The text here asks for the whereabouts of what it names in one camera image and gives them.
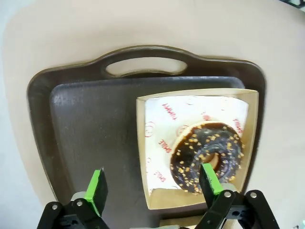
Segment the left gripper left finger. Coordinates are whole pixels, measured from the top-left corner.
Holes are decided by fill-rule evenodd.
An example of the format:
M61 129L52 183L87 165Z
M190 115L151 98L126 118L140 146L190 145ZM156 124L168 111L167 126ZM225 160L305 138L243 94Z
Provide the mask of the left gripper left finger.
M102 219L108 195L103 169L95 170L84 196L67 205L49 202L41 215L39 229L107 229Z

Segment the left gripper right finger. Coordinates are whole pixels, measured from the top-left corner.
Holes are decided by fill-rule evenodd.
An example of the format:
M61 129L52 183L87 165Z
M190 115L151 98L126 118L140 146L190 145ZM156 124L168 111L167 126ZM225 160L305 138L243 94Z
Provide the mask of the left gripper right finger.
M199 184L208 210L197 224L198 229L221 229L225 222L237 220L243 229L279 229L273 212L259 190L245 195L224 189L211 165L200 165Z

